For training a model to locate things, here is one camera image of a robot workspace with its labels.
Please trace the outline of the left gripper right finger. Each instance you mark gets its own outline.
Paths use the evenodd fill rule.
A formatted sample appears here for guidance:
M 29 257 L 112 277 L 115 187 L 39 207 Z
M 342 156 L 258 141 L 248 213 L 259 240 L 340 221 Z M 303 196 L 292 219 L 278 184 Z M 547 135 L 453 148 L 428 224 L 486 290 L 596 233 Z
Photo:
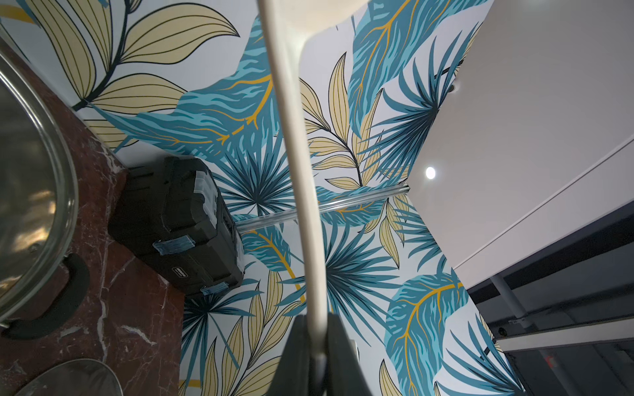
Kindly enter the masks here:
M 325 383 L 327 395 L 371 395 L 341 318 L 333 313 L 328 315 Z

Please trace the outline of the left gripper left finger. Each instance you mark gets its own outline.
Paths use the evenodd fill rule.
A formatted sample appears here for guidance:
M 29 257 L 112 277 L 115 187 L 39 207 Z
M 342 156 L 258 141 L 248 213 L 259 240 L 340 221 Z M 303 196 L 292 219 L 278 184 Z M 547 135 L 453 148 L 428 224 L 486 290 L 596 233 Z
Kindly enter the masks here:
M 310 337 L 307 319 L 305 315 L 297 315 L 266 395 L 307 396 L 309 378 Z

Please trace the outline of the glass pot lid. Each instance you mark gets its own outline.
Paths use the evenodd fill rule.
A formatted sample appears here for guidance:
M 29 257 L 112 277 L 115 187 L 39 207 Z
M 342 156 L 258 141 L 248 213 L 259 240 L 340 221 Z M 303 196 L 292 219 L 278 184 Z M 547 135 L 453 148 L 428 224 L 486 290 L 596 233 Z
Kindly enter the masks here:
M 21 395 L 123 396 L 122 385 L 105 363 L 81 358 L 66 361 L 37 376 L 18 390 Z

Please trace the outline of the stainless steel pot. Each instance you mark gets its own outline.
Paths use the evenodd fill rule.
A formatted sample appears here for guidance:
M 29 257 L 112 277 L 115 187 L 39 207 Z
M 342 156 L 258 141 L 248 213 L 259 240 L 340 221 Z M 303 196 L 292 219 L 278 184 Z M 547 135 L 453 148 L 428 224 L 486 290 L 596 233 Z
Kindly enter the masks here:
M 16 64 L 1 56 L 1 335 L 44 338 L 84 301 L 90 273 L 68 248 L 79 212 L 74 163 L 46 104 Z M 12 316 L 64 266 L 65 287 L 33 319 Z

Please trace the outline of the cream spoon grey handle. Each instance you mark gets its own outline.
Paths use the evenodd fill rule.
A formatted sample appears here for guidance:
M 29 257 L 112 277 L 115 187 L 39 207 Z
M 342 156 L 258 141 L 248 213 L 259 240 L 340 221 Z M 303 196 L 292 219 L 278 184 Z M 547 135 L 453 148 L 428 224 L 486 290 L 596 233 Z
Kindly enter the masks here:
M 300 57 L 307 41 L 363 6 L 362 1 L 260 1 L 259 16 L 292 180 L 305 264 L 310 337 L 308 395 L 326 394 L 328 310 L 325 247 L 300 94 Z

